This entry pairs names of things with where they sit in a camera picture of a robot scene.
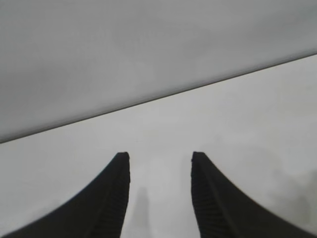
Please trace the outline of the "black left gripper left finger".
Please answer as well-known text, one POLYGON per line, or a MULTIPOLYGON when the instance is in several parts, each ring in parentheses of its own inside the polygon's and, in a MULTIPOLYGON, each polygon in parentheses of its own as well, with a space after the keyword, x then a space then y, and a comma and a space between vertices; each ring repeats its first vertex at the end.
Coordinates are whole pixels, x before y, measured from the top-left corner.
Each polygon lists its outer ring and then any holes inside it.
POLYGON ((118 238, 129 200, 130 162, 119 152, 78 194, 7 238, 118 238))

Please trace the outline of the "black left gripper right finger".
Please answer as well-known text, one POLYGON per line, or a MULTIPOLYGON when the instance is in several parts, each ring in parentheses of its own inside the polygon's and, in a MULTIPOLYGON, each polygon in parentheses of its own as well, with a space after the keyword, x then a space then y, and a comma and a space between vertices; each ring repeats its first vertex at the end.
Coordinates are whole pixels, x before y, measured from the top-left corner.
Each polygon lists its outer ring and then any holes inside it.
POLYGON ((191 160, 191 197, 202 238, 307 238, 233 184, 204 152, 191 160))

